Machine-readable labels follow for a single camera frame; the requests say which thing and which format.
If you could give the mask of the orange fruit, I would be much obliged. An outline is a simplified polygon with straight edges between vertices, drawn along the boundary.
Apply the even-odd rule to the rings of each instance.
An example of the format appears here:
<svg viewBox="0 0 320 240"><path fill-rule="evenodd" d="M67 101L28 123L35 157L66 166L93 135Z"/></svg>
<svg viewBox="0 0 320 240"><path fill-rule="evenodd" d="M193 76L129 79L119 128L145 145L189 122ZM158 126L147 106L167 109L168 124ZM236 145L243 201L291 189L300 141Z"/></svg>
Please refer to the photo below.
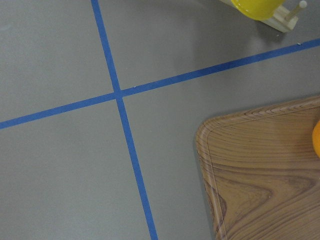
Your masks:
<svg viewBox="0 0 320 240"><path fill-rule="evenodd" d="M320 121L318 121L313 128L312 145L315 154L320 158Z"/></svg>

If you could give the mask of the wooden brown tray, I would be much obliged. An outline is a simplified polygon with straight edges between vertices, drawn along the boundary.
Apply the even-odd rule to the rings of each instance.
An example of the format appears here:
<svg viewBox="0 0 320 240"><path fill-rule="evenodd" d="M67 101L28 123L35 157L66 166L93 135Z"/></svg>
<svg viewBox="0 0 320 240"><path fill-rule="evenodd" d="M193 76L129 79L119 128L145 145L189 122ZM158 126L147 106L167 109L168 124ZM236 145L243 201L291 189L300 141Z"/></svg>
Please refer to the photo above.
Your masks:
<svg viewBox="0 0 320 240"><path fill-rule="evenodd" d="M210 118L195 136L218 240L317 240L320 159L312 96Z"/></svg>

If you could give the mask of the yellow mug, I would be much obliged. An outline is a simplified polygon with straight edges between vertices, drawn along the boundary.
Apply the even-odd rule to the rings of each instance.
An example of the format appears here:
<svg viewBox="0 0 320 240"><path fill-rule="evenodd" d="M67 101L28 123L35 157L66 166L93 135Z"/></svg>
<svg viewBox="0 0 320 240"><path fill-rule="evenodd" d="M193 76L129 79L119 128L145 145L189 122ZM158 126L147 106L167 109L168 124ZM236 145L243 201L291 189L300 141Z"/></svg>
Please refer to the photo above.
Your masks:
<svg viewBox="0 0 320 240"><path fill-rule="evenodd" d="M253 20L267 20L285 0L222 0L221 2L235 8Z"/></svg>

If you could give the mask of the wooden mug rack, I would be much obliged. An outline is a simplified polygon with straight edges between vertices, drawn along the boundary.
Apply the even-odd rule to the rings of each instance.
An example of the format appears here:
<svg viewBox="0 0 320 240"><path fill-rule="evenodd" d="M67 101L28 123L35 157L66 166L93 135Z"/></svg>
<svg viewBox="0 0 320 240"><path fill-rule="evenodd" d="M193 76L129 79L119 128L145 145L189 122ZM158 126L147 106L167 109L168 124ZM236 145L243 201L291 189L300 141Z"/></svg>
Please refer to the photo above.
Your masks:
<svg viewBox="0 0 320 240"><path fill-rule="evenodd" d="M273 16L261 20L262 23L268 25L269 27L276 29L282 33L287 33L292 31L299 18L298 14L308 6L306 0L300 0L299 3L292 10L287 9L283 5L280 5L274 12Z"/></svg>

